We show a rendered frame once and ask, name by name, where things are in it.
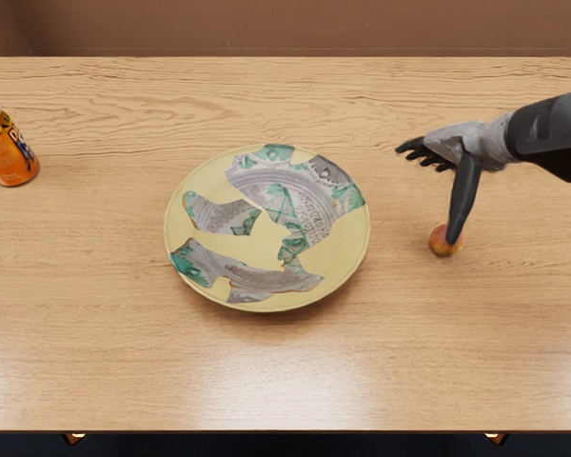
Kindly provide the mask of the yellow patterned plate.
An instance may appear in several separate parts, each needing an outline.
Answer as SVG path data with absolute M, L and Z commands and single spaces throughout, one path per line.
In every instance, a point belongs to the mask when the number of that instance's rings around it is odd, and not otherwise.
M 289 145 L 205 161 L 173 192 L 168 259 L 207 299 L 230 308 L 301 308 L 343 286 L 363 261 L 370 214 L 339 165 Z

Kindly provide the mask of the small red-yellow apple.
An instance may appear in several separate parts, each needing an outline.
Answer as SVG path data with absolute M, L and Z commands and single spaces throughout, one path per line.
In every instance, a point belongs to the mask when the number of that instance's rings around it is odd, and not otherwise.
M 463 234 L 459 236 L 454 245 L 449 245 L 445 235 L 447 232 L 447 224 L 441 224 L 434 227 L 428 238 L 428 245 L 431 251 L 439 257 L 450 257 L 458 253 L 464 244 Z

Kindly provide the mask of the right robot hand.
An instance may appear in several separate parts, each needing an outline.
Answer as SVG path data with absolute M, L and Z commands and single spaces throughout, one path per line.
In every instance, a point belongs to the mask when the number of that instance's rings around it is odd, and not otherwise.
M 503 170 L 516 159 L 505 145 L 505 131 L 511 115 L 506 113 L 490 122 L 478 120 L 433 129 L 395 148 L 408 161 L 437 172 L 452 170 L 451 190 L 445 242 L 453 246 L 475 203 L 483 172 Z

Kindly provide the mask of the orange drink can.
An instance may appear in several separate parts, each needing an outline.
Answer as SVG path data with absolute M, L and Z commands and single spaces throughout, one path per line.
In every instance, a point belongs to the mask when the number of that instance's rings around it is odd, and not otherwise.
M 0 185 L 17 187 L 31 181 L 39 162 L 13 119 L 0 109 Z

